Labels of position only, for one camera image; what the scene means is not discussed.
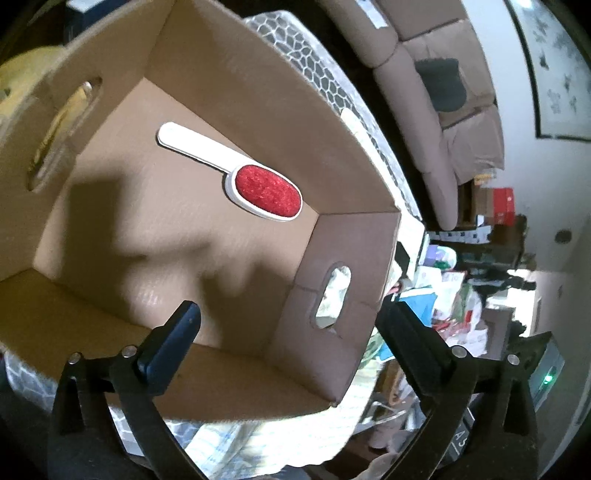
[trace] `black pillow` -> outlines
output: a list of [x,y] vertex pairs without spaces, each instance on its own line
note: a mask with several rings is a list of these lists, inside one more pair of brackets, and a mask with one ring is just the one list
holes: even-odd
[[466,103],[466,88],[457,59],[428,59],[414,63],[438,112],[455,112]]

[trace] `label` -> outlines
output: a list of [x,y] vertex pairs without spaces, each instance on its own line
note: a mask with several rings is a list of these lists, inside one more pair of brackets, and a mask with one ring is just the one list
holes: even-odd
[[365,15],[371,20],[375,28],[384,28],[388,26],[388,22],[384,16],[379,12],[371,0],[355,0],[357,5],[364,11]]

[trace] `picture frame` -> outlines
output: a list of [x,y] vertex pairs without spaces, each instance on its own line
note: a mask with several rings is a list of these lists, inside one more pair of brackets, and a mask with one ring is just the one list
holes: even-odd
[[504,2],[525,54],[536,137],[591,142],[589,52],[553,0]]

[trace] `red box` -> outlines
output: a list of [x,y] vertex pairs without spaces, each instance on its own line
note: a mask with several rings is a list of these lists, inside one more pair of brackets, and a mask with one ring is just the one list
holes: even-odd
[[493,211],[495,224],[511,226],[515,223],[515,195],[513,189],[494,189]]

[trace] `metal screw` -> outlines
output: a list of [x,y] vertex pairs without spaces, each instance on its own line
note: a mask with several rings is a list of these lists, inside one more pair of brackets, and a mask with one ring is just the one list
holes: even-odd
[[507,361],[511,364],[511,365],[519,365],[519,357],[517,355],[507,355]]
[[452,347],[452,354],[456,358],[465,358],[468,352],[464,347],[455,345]]
[[82,355],[78,352],[74,352],[73,354],[70,355],[70,358],[68,359],[68,363],[70,365],[74,365],[76,363],[78,363],[78,361],[82,358]]
[[128,345],[121,350],[121,355],[123,355],[124,358],[134,356],[136,353],[138,353],[138,348],[135,345]]

